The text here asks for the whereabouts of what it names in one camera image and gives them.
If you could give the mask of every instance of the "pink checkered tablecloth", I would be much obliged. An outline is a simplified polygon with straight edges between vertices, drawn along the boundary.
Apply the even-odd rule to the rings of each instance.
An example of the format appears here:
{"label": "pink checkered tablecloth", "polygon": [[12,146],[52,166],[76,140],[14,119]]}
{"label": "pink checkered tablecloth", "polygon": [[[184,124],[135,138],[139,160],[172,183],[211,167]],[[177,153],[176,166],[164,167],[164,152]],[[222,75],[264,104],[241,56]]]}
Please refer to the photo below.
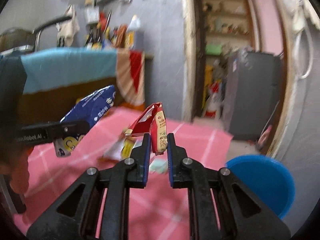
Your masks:
{"label": "pink checkered tablecloth", "polygon": [[[111,167],[110,163],[98,163],[97,158],[139,115],[137,111],[117,108],[113,114],[102,118],[67,158],[57,158],[52,143],[35,147],[28,160],[27,211],[13,218],[18,228],[26,233],[40,214],[87,168]],[[172,120],[167,120],[167,132],[173,132],[176,144],[205,167],[217,170],[225,165],[231,135],[211,127]],[[130,190],[129,239],[186,240],[188,237],[187,190],[170,188],[168,174],[149,174],[145,189]]]}

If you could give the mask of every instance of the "gray refrigerator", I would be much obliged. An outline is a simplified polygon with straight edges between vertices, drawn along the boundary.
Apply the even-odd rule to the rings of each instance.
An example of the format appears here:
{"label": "gray refrigerator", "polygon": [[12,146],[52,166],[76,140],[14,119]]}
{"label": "gray refrigerator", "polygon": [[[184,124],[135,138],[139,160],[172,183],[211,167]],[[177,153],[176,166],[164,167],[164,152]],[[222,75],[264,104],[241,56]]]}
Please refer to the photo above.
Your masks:
{"label": "gray refrigerator", "polygon": [[227,68],[224,128],[235,140],[255,141],[279,100],[281,60],[272,54],[239,50],[228,58]]}

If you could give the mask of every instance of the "light blue cloth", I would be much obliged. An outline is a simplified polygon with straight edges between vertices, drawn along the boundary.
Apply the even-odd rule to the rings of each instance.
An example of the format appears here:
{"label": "light blue cloth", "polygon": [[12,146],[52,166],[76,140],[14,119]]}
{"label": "light blue cloth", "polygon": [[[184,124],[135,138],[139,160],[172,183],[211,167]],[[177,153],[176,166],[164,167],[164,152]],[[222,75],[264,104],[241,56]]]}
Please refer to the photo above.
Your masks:
{"label": "light blue cloth", "polygon": [[116,76],[115,49],[53,48],[21,56],[28,75],[23,94]]}

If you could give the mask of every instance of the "blue bucket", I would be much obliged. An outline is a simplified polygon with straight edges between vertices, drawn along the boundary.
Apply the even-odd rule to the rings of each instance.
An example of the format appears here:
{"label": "blue bucket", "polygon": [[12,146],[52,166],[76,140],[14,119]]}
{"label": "blue bucket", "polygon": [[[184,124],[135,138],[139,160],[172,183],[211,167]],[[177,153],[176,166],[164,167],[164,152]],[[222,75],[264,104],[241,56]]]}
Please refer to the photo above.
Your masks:
{"label": "blue bucket", "polygon": [[291,174],[280,162],[263,155],[244,155],[228,161],[227,167],[280,219],[287,214],[295,189]]}

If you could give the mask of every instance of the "white cord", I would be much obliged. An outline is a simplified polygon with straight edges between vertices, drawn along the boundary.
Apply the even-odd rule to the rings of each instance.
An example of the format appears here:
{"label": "white cord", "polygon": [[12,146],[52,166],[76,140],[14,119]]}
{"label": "white cord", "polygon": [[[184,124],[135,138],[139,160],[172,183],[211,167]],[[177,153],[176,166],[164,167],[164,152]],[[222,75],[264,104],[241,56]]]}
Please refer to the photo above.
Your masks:
{"label": "white cord", "polygon": [[305,28],[304,31],[306,32],[307,35],[307,41],[308,41],[308,45],[309,45],[309,64],[308,64],[308,68],[307,71],[301,75],[300,71],[298,70],[298,52],[299,52],[299,44],[300,44],[300,40],[301,40],[301,35],[302,32],[299,32],[295,41],[295,45],[294,45],[294,59],[295,59],[295,64],[294,64],[294,68],[295,68],[295,72],[298,75],[298,79],[305,79],[307,76],[310,75],[311,69],[312,69],[312,64],[313,64],[313,45],[312,45],[312,37],[311,37],[311,33],[310,33],[310,29],[308,27],[308,22],[306,19],[305,20]]}
{"label": "white cord", "polygon": [[267,125],[268,125],[268,123],[270,122],[270,120],[271,120],[271,118],[272,118],[273,114],[275,113],[275,111],[276,111],[276,108],[277,108],[278,104],[279,104],[279,101],[278,101],[278,103],[276,104],[275,109],[273,109],[273,112],[272,112],[272,114],[271,114],[271,116],[270,116],[269,120],[267,121],[266,125],[265,125],[265,126],[264,126],[264,128],[262,129],[262,132],[261,132],[261,134],[260,134],[260,137],[261,137],[261,135],[263,134],[263,132],[264,132],[265,128],[266,128],[266,127],[267,127]]}

